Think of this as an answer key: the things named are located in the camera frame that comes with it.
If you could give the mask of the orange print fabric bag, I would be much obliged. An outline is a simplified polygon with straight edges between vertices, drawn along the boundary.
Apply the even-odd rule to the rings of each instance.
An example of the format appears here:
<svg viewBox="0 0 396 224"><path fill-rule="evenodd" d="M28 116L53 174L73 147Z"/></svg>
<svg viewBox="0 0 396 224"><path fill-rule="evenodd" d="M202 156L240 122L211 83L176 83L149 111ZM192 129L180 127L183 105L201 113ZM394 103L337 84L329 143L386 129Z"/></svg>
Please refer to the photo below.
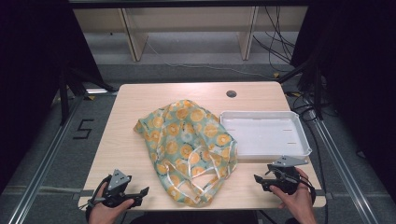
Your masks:
<svg viewBox="0 0 396 224"><path fill-rule="evenodd" d="M176 202L210 204L237 166L237 141L216 115L180 100L139 119L134 130L145 139L153 168Z"/></svg>

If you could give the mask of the beige wooden shelf unit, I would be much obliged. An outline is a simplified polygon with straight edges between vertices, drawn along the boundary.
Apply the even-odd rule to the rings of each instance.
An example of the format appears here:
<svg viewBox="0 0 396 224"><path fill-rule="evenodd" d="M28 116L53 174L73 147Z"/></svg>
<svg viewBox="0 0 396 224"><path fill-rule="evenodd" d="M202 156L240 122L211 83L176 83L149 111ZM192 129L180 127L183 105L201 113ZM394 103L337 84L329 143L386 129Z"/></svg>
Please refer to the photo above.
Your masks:
<svg viewBox="0 0 396 224"><path fill-rule="evenodd" d="M298 32L306 11L306 7L146 7L76 9L74 14L85 33L126 34L136 62L149 34L166 32L235 32L246 61L254 33L271 31L276 21L282 32Z"/></svg>

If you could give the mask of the person's left hand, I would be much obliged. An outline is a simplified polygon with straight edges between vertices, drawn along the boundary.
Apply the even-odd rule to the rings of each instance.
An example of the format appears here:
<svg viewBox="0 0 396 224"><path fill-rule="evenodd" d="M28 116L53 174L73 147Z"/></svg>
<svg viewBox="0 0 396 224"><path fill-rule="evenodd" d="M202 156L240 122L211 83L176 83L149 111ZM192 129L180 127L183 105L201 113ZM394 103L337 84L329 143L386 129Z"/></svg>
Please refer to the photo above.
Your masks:
<svg viewBox="0 0 396 224"><path fill-rule="evenodd" d="M128 210L133 203L134 200L129 199L113 208L107 207L102 203L97 203L91 210L88 223L114 224L119 215Z"/></svg>

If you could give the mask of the person's right hand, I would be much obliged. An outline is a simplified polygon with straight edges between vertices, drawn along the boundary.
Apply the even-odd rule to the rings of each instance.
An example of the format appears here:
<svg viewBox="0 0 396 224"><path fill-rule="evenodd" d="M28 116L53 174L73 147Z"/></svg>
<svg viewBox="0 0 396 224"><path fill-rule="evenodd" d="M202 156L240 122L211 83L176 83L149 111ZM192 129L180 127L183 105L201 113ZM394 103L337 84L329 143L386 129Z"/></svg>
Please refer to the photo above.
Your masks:
<svg viewBox="0 0 396 224"><path fill-rule="evenodd" d="M284 193L276 186L272 186L271 191L281 200L278 208L288 209L293 217L315 215L311 192L307 185L300 183L292 195Z"/></svg>

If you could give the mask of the white plastic tray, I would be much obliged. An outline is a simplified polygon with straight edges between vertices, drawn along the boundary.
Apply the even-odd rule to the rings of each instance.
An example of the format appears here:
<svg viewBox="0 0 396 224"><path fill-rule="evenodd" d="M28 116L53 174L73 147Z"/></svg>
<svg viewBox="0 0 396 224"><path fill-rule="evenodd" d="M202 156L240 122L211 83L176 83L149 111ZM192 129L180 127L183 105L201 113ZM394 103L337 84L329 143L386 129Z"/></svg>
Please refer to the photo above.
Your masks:
<svg viewBox="0 0 396 224"><path fill-rule="evenodd" d="M291 111L223 111L220 123L237 141L243 162L305 159L312 152L299 115Z"/></svg>

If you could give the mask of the black metal stand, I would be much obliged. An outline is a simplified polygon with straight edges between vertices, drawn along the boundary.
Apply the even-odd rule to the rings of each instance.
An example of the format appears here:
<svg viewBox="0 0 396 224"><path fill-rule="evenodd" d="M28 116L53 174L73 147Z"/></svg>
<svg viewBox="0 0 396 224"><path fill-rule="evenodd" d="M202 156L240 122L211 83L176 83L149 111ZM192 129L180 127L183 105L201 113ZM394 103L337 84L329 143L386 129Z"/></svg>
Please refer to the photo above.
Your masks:
<svg viewBox="0 0 396 224"><path fill-rule="evenodd" d="M84 82L90 82L106 91L115 92L117 89L106 84L101 76L95 77L80 69L66 66L59 75L59 92L61 98L62 120L64 125L69 118L69 103L67 90L70 89L75 96L84 96L88 90L84 87Z"/></svg>
<svg viewBox="0 0 396 224"><path fill-rule="evenodd" d="M318 59L309 58L304 63L295 67L293 70L283 75L277 80L279 84L301 74L297 87L300 91L313 91L313 108L318 119L322 119L321 113L321 74L318 67Z"/></svg>

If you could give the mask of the black curtain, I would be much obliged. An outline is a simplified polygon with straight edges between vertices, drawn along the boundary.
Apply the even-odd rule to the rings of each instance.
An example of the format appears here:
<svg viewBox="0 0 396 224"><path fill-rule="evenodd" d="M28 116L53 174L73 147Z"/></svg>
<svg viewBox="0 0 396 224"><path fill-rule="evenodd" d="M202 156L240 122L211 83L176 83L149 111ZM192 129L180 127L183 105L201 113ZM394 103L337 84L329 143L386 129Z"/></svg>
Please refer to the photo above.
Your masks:
<svg viewBox="0 0 396 224"><path fill-rule="evenodd" d="M73 69L103 80L69 0L0 0L0 193Z"/></svg>
<svg viewBox="0 0 396 224"><path fill-rule="evenodd" d="M396 0L309 0L292 64L333 24L320 64L335 108L396 203Z"/></svg>

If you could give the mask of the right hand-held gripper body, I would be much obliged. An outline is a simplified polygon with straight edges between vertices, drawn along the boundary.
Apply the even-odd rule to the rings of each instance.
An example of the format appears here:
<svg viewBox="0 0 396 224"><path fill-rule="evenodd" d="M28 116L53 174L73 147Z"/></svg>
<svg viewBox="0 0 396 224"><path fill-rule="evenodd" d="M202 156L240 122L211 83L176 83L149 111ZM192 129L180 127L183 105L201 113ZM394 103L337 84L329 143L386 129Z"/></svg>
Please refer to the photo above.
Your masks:
<svg viewBox="0 0 396 224"><path fill-rule="evenodd" d="M267 174L273 173L276 176L275 179L267 179L267 183L273 184L273 186L280 188L289 195L293 194L301 182L301 177L296 167L303 164L307 164L307 160L286 155L281 156L267 165Z"/></svg>

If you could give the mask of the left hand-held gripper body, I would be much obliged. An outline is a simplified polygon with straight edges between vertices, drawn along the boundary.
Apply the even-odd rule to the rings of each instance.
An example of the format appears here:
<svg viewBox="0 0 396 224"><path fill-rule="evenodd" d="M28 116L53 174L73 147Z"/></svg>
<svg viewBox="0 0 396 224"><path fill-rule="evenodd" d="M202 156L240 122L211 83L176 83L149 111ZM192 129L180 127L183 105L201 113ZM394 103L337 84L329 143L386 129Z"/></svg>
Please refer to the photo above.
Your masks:
<svg viewBox="0 0 396 224"><path fill-rule="evenodd" d="M103 204L107 207L114 208L130 200L131 196L125 194L124 191L131 180L132 177L130 175L125 175L120 170L115 169L103 191L102 197L105 199Z"/></svg>

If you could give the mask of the aluminium floor rail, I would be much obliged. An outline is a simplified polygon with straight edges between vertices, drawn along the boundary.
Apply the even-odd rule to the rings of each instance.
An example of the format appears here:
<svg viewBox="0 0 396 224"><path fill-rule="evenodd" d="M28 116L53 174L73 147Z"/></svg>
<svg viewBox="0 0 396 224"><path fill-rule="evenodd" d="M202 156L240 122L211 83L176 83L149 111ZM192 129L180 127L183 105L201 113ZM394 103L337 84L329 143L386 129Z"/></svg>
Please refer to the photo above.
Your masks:
<svg viewBox="0 0 396 224"><path fill-rule="evenodd" d="M2 193L11 197L12 210L6 224L22 224L26 218L82 102L81 97L67 97L66 100L69 103L66 118L62 119L61 102L57 100Z"/></svg>
<svg viewBox="0 0 396 224"><path fill-rule="evenodd" d="M334 166L340 175L346 190L354 203L358 213L364 224L379 224L375 213L369 204L369 201L364 196L361 188L359 187L356 179L353 177L347 163L343 159L337 145L334 143L332 136L327 129L323 120L318 118L315 112L310 112L309 117L314 120L316 129L321 137L329 155L334 163Z"/></svg>

